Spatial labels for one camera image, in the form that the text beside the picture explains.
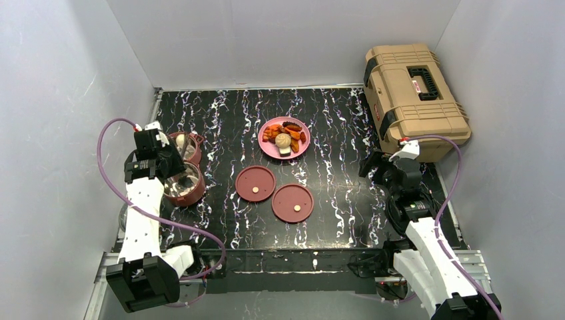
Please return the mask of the red steel lunch bowl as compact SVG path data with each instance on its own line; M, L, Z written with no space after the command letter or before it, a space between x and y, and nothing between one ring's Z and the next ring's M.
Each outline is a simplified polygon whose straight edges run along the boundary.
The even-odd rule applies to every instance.
M168 178L164 196L175 206L188 207L197 203L206 191L205 180L199 167L185 162L185 170Z
M172 139L173 143L175 144L175 146L177 147L177 143L175 141L177 135L185 133L187 135L187 137L190 138L190 145L188 146L187 152L186 152L186 157L183 159L186 162L195 164L195 165L199 165L202 159L202 148L201 148L201 144L203 143L203 141L205 140L205 138L202 135L199 135L197 133L193 133L193 132L186 132L186 131L179 131L176 133L171 133L169 135L169 137Z

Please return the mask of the black white sushi piece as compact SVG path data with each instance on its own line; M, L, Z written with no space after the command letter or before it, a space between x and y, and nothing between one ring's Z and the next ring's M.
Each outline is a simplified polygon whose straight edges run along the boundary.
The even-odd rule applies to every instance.
M279 148L279 154L281 157L288 157L292 154L292 149L290 146Z

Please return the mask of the white steamed bun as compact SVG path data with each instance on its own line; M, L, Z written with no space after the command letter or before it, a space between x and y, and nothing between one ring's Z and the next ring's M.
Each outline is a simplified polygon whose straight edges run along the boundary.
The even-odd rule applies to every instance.
M278 148L288 147L291 145L291 143L292 143L292 138L287 133L280 133L275 137L275 145Z

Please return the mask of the orange fried food piece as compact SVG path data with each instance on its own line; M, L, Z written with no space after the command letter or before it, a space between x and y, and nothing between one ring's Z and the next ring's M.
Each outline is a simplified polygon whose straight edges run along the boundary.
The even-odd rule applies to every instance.
M288 133L292 139L300 141L301 140L301 132L300 131L294 131L292 129L289 129L288 127L285 127L284 130L286 131L286 133Z
M282 127L281 124L269 125L268 127L266 127L265 132L268 133L269 135L274 135L274 134L278 135L282 133L281 127Z

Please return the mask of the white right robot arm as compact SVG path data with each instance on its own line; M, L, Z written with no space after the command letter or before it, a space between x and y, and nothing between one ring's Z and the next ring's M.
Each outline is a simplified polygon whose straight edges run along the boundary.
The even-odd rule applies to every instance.
M422 189L420 163L388 156L378 149L361 161L359 176L371 169L373 181L388 191L386 217L403 238L385 241L374 257L377 276L400 275L423 303L431 319L501 319L502 306L464 270L444 242L439 209Z

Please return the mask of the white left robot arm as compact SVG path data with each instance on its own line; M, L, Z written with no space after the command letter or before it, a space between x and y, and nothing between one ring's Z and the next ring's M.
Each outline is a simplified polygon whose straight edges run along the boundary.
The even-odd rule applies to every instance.
M174 303L180 297L180 278L195 258L189 245L162 251L159 241L161 202L165 181L186 167L179 152L157 126L134 134L136 149L124 165L125 238L116 264L106 278L123 309L136 312Z

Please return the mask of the clear round lid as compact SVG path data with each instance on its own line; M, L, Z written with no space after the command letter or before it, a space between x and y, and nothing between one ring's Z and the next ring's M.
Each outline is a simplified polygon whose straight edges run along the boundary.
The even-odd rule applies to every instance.
M119 211L119 216L118 216L119 228L122 232L126 231L127 209L128 209L128 205L124 203Z

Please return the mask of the tan plastic tool case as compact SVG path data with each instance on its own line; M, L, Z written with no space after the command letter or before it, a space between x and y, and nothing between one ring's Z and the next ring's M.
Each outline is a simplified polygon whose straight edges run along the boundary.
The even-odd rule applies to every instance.
M364 70L364 94L385 153L399 151L401 139L418 137L418 160L441 160L452 145L472 134L468 116L441 73L440 61L427 45L380 45L370 49Z

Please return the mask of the dark red round lid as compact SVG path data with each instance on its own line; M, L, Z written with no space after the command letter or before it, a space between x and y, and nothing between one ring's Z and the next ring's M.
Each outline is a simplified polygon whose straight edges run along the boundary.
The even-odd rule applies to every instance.
M244 168L235 181L237 194L248 202L261 202L275 191L276 177L273 172L260 165Z
M306 187L289 183L275 191L271 207L277 219L290 224L300 223L312 214L314 197Z

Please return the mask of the pink plate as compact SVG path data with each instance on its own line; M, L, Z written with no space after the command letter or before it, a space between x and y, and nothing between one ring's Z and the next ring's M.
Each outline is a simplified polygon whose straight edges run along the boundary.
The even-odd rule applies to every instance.
M259 130L259 147L269 157L279 160L301 156L310 145L310 131L292 117L268 120Z

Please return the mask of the black sea cucumber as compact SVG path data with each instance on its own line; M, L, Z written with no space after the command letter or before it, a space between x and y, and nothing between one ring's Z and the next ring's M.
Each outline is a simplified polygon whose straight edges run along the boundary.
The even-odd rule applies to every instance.
M293 123L290 121L285 121L282 126L286 129L286 130L291 130L291 131L295 131L295 132L299 132L302 130L302 127L300 125L298 125L297 123Z

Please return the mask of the aluminium front frame rail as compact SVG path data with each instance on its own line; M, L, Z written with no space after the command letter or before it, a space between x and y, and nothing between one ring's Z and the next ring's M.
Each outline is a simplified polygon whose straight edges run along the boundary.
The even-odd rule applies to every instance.
M86 319L425 319L399 275L378 275L374 249L230 250L205 280L181 283L181 300L123 310L105 279L103 256Z

